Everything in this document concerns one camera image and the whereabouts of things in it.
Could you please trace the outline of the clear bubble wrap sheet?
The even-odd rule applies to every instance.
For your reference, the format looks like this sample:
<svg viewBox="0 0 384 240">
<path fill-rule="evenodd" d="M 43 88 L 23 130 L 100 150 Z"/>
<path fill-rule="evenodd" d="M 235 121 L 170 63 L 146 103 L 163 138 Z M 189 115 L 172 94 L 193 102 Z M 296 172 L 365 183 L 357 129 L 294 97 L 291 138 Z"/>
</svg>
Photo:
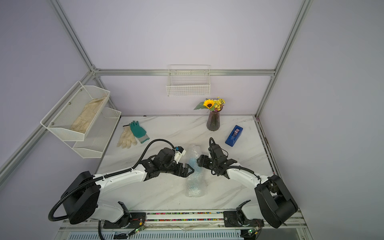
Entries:
<svg viewBox="0 0 384 240">
<path fill-rule="evenodd" d="M 185 195 L 188 198 L 200 198 L 208 193 L 204 169 L 198 166 L 198 159 L 202 155 L 200 146 L 189 145 L 186 153 L 187 163 L 194 169 L 194 173 L 186 178 Z"/>
</svg>

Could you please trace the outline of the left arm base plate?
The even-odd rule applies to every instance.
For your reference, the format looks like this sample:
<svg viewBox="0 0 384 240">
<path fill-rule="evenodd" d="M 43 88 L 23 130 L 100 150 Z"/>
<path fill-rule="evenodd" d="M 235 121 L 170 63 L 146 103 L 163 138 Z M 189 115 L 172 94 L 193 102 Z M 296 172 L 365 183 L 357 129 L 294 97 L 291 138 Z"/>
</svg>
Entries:
<svg viewBox="0 0 384 240">
<path fill-rule="evenodd" d="M 145 224 L 147 214 L 145 212 L 131 213 L 131 216 L 123 215 L 116 223 L 105 221 L 104 229 L 138 229 Z"/>
</svg>

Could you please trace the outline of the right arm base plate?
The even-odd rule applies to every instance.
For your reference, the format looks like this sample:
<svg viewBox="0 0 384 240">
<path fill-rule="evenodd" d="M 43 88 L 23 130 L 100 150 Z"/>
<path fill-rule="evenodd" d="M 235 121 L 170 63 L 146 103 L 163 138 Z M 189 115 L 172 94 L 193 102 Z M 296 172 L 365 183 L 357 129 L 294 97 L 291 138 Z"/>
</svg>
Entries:
<svg viewBox="0 0 384 240">
<path fill-rule="evenodd" d="M 264 227 L 262 219 L 247 219 L 240 211 L 224 211 L 225 227 Z"/>
</svg>

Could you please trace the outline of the blue plastic wine glass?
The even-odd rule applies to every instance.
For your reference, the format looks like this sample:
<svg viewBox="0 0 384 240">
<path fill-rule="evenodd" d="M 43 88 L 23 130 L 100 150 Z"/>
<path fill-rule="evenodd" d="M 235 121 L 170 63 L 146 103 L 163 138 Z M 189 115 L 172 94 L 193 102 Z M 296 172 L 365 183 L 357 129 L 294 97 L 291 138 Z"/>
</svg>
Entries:
<svg viewBox="0 0 384 240">
<path fill-rule="evenodd" d="M 190 197 L 201 197 L 206 194 L 207 183 L 203 168 L 197 168 L 187 178 L 187 194 Z"/>
</svg>

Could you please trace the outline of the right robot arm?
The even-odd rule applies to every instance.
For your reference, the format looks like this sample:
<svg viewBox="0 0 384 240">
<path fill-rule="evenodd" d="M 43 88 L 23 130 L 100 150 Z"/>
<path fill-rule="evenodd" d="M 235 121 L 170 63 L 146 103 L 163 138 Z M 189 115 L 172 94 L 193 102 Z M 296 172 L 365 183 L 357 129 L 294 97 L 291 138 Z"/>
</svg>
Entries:
<svg viewBox="0 0 384 240">
<path fill-rule="evenodd" d="M 224 150 L 212 137 L 209 139 L 208 150 L 208 156 L 201 155 L 198 158 L 199 167 L 210 170 L 214 176 L 236 181 L 256 194 L 257 203 L 249 205 L 250 200 L 246 200 L 235 211 L 225 211 L 224 217 L 231 226 L 261 225 L 261 221 L 266 221 L 277 229 L 299 210 L 298 204 L 279 176 L 258 175 L 241 166 L 224 154 Z"/>
</svg>

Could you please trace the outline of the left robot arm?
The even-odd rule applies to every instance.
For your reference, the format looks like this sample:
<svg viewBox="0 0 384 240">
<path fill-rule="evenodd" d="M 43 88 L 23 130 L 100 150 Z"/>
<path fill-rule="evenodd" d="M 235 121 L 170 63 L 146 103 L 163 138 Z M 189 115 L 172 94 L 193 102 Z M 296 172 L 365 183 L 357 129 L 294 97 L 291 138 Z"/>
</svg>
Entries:
<svg viewBox="0 0 384 240">
<path fill-rule="evenodd" d="M 155 156 L 140 160 L 132 167 L 107 174 L 80 173 L 48 214 L 51 222 L 68 219 L 72 225 L 88 219 L 117 223 L 128 215 L 122 201 L 110 202 L 108 194 L 124 186 L 145 182 L 161 173 L 187 178 L 194 173 L 189 164 L 180 163 L 186 150 L 164 148 Z"/>
</svg>

